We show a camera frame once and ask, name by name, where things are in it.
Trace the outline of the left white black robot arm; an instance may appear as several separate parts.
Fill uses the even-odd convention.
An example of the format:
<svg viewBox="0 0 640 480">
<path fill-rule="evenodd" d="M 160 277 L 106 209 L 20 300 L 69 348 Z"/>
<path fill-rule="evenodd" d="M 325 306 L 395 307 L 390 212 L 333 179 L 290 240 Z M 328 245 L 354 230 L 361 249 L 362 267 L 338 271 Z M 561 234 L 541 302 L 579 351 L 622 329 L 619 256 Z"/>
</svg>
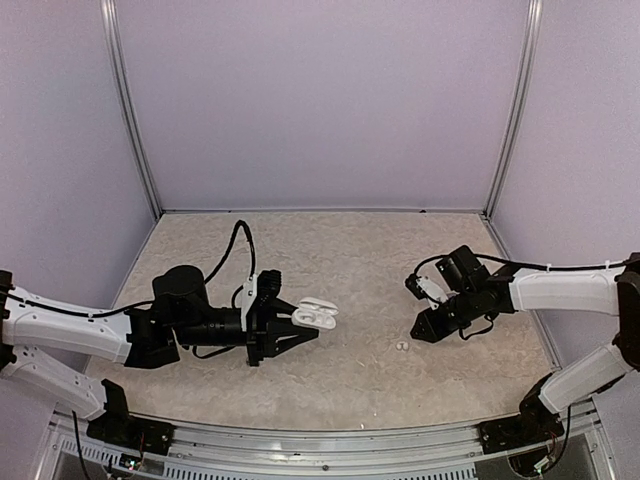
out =
<svg viewBox="0 0 640 480">
<path fill-rule="evenodd" d="M 243 347 L 257 366 L 335 327 L 336 308 L 279 297 L 281 274 L 265 270 L 243 284 L 236 307 L 214 307 L 202 271 L 180 265 L 155 278 L 154 298 L 116 310 L 81 309 L 43 299 L 1 273 L 1 377 L 53 397 L 78 417 L 97 421 L 121 445 L 140 434 L 124 390 L 88 377 L 47 354 L 53 348 L 153 370 L 179 361 L 181 348 L 220 354 Z"/>
</svg>

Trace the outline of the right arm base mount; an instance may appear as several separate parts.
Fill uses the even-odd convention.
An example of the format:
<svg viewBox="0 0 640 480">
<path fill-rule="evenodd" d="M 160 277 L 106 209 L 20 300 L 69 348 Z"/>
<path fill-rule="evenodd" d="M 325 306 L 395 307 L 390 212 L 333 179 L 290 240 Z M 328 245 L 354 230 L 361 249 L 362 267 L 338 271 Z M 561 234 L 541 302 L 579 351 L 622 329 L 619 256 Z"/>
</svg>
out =
<svg viewBox="0 0 640 480">
<path fill-rule="evenodd" d="M 541 378 L 525 394 L 516 415 L 478 424 L 484 454 L 522 448 L 565 433 L 560 414 L 550 412 L 539 399 L 542 385 L 550 377 L 548 374 Z"/>
</svg>

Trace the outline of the white earbud charging case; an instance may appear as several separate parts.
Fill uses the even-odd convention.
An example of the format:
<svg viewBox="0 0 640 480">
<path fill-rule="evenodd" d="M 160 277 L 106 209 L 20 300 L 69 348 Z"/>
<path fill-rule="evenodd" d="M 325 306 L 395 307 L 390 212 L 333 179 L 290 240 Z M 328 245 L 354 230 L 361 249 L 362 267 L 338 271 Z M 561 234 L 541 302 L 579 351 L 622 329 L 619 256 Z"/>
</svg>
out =
<svg viewBox="0 0 640 480">
<path fill-rule="evenodd" d="M 337 325 L 335 316 L 338 313 L 338 307 L 332 302 L 305 297 L 298 302 L 291 314 L 291 321 L 300 327 L 333 330 Z"/>
</svg>

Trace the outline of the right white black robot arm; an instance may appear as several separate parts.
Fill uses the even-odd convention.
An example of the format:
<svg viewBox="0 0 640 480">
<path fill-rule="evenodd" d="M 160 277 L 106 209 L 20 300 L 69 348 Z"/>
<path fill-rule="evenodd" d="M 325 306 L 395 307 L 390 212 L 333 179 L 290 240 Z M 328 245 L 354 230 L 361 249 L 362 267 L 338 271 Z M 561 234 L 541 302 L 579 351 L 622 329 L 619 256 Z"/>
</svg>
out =
<svg viewBox="0 0 640 480">
<path fill-rule="evenodd" d="M 412 338 L 435 344 L 462 335 L 480 318 L 529 311 L 591 312 L 615 317 L 613 340 L 541 380 L 522 401 L 511 433 L 523 444 L 535 442 L 557 415 L 613 385 L 639 368 L 639 255 L 593 266 L 553 266 L 502 259 L 490 272 L 487 256 L 462 245 L 430 258 L 443 285 L 413 271 L 406 288 L 428 306 L 412 327 Z"/>
</svg>

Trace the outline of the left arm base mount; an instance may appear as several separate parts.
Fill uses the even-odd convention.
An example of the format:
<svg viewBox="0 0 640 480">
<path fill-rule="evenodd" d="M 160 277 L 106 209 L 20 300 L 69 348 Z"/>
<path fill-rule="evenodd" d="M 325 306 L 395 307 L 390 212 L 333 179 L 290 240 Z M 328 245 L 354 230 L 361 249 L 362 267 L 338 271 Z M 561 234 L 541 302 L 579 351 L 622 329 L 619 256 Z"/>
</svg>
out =
<svg viewBox="0 0 640 480">
<path fill-rule="evenodd" d="M 101 384 L 106 393 L 104 412 L 88 422 L 87 435 L 141 453 L 166 456 L 176 427 L 169 422 L 132 415 L 124 389 L 107 379 Z"/>
</svg>

